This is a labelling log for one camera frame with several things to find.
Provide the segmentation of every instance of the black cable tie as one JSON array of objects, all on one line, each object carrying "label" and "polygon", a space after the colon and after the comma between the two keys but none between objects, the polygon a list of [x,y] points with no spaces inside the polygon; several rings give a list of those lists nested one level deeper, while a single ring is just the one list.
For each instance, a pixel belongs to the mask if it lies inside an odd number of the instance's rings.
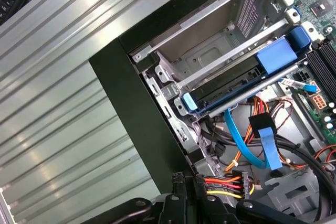
[{"label": "black cable tie", "polygon": [[295,147],[292,149],[292,153],[296,152],[301,147],[301,144],[296,144]]}]

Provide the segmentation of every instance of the metal screw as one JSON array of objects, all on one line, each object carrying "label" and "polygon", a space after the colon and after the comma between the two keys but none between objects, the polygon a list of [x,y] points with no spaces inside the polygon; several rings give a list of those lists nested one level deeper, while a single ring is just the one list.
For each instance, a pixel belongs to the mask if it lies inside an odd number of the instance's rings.
[{"label": "metal screw", "polygon": [[215,201],[216,200],[216,198],[214,196],[207,196],[206,198],[207,198],[207,200],[210,200],[210,201]]},{"label": "metal screw", "polygon": [[243,206],[247,207],[247,208],[252,208],[253,207],[252,203],[250,203],[250,202],[244,202]]},{"label": "metal screw", "polygon": [[145,202],[141,201],[141,200],[138,200],[136,203],[135,203],[138,207],[143,207],[146,205]]}]

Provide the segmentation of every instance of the green circuit board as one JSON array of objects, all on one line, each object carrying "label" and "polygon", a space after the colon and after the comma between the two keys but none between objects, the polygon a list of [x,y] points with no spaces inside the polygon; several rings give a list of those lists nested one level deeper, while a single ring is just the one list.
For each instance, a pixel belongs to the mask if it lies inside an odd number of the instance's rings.
[{"label": "green circuit board", "polygon": [[[336,0],[295,0],[294,8],[296,8],[300,15],[301,21],[311,22],[317,31],[323,35],[332,33],[336,36]],[[333,48],[336,49],[336,43],[332,43]],[[309,70],[308,67],[301,68],[298,72],[307,73],[309,79],[307,82],[315,81],[321,90],[319,94],[324,98],[326,103],[336,102],[331,101],[328,95],[323,91],[321,85],[319,85],[319,80],[314,76],[314,74]],[[336,144],[336,127],[333,130],[327,130],[324,128],[323,118],[328,114],[326,110],[319,110],[313,106],[311,98],[308,94],[301,94],[302,100],[306,107],[309,109],[312,118],[320,126],[321,131],[331,144]]]},{"label": "green circuit board", "polygon": [[[325,14],[314,5],[317,3],[324,4]],[[336,36],[336,0],[295,0],[295,8],[300,12],[302,21],[310,21],[323,35],[332,33]],[[332,28],[332,32],[328,32],[327,28]]]}]

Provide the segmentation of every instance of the motherboard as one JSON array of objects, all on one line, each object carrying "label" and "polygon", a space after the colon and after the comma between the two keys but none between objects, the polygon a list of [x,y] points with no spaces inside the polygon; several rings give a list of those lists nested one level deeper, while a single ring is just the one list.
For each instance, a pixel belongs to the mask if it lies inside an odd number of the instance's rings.
[{"label": "motherboard", "polygon": [[[320,34],[329,35],[329,38],[336,36],[336,0],[295,0],[294,8],[300,13],[301,20],[311,22]],[[298,81],[318,87],[316,94],[300,92],[300,97],[331,144],[336,143],[336,97],[334,95],[336,94],[334,92],[336,71],[330,69],[328,72],[327,68],[336,67],[332,64],[336,63],[335,49],[336,43],[333,40],[322,46],[319,45],[316,52],[308,55],[311,62],[306,61],[305,65],[292,75]]]}]

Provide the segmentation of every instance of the black wire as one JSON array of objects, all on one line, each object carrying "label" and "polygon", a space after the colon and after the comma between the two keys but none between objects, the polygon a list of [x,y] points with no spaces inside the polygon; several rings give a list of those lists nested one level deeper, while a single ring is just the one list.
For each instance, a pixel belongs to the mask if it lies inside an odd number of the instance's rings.
[{"label": "black wire", "polygon": [[[208,138],[209,140],[214,139],[216,141],[220,141],[224,144],[236,146],[235,142],[233,140],[230,140],[228,138],[223,138],[218,134],[218,132],[213,132],[213,135],[202,131],[201,134],[206,137],[207,135],[210,135],[211,138]],[[319,200],[319,209],[318,214],[316,216],[317,220],[320,220],[323,218],[323,216],[330,212],[332,214],[336,213],[336,188],[334,184],[332,183],[332,179],[328,176],[327,172],[323,169],[321,164],[308,152],[304,151],[301,148],[298,148],[294,143],[290,142],[288,139],[286,139],[283,136],[276,135],[276,142],[278,144],[278,147],[281,149],[285,149],[288,151],[293,152],[298,157],[300,157],[303,161],[305,161],[308,166],[314,171],[319,187],[321,185],[322,193],[320,194],[320,200]],[[252,140],[248,146],[261,146],[260,141]]]},{"label": "black wire", "polygon": [[206,187],[206,189],[216,189],[216,188],[230,190],[230,191],[233,191],[234,193],[242,194],[242,191],[239,191],[239,190],[234,189],[234,188],[226,187],[226,186],[207,186]]}]

